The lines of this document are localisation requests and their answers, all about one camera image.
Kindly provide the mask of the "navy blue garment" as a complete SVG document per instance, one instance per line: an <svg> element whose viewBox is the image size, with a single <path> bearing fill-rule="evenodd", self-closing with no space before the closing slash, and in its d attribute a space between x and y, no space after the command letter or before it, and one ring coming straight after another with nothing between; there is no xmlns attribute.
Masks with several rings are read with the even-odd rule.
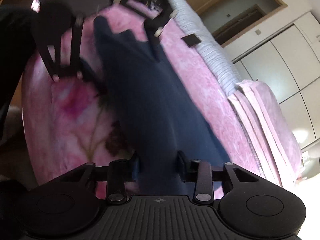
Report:
<svg viewBox="0 0 320 240"><path fill-rule="evenodd" d="M115 34L103 16L94 19L95 46L103 64L108 98L137 156L140 194L192 194L181 181L177 152L221 167L229 156L195 106L161 45L159 61L149 42L133 32Z"/></svg>

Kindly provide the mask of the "grey striped pillow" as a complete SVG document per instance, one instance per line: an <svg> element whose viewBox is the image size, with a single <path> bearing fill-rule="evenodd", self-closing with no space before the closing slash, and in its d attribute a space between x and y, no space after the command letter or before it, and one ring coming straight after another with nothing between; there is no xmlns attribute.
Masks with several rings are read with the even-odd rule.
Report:
<svg viewBox="0 0 320 240"><path fill-rule="evenodd" d="M217 79L220 87L227 96L233 94L240 82L240 73L228 59L223 48L214 40L199 15L191 8L186 0L168 0L176 12L174 17L177 25L186 35L194 34L200 39L195 46L209 70Z"/></svg>

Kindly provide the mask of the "small black device on bed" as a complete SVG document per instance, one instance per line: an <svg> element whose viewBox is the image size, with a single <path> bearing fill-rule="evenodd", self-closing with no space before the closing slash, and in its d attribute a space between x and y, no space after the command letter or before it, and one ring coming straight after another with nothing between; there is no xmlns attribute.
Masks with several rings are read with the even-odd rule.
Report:
<svg viewBox="0 0 320 240"><path fill-rule="evenodd" d="M189 48L192 48L192 47L201 43L201 40L195 34L190 34L190 35L184 36L181 38L181 40L183 40L184 43Z"/></svg>

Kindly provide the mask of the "pink floral bedspread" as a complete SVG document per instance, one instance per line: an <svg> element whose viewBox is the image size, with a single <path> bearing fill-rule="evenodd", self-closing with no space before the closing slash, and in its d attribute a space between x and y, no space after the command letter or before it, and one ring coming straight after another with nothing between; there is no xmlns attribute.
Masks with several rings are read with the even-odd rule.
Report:
<svg viewBox="0 0 320 240"><path fill-rule="evenodd" d="M44 184L84 163L136 157L136 194L189 194L175 168L179 151L215 167L235 163L259 174L240 122L216 78L170 20L161 42L147 21L113 5L57 36L72 74L48 73L39 53L22 81L25 138L35 178Z"/></svg>

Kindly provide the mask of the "folded light pink blanket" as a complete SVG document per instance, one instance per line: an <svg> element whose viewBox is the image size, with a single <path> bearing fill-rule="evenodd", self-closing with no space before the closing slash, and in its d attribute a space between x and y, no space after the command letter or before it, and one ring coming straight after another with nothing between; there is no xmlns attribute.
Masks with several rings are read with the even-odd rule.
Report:
<svg viewBox="0 0 320 240"><path fill-rule="evenodd" d="M287 190L301 175L302 152L270 87L244 80L228 97L252 143L261 174Z"/></svg>

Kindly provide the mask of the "white wardrobe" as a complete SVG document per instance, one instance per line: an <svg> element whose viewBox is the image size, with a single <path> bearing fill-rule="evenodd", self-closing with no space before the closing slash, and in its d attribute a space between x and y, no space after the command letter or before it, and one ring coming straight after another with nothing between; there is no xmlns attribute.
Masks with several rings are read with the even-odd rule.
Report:
<svg viewBox="0 0 320 240"><path fill-rule="evenodd" d="M319 142L319 22L308 12L235 62L271 89L300 148Z"/></svg>

